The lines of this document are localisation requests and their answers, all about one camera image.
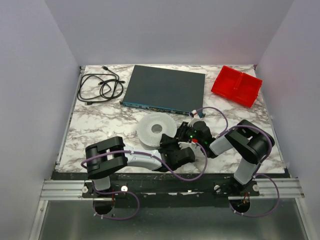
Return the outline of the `white cable spool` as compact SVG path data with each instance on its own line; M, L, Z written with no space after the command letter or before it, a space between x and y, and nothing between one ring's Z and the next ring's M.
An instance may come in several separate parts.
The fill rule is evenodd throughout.
M144 116L137 125L137 137L146 150L160 147L162 134L173 138L177 133L175 120L166 113L150 113Z

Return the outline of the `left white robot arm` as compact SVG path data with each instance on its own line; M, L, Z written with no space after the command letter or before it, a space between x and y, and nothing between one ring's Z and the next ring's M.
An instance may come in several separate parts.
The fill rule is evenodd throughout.
M201 148L194 142L181 142L177 137L162 134L159 149L138 150L125 145L115 136L85 148L85 160L80 164L87 171L98 191L110 188L109 176L125 167L144 168L153 172L173 172L193 163Z

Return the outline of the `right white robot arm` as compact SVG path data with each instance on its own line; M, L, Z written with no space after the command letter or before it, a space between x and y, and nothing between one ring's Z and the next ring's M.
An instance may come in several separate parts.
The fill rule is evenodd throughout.
M220 185L220 190L230 195L239 194L248 186L275 145L270 134L247 120L242 120L219 137L213 137L210 128L202 120L183 122L175 138L180 148L190 147L195 156L200 158L213 159L231 149L240 154L237 170L225 186Z

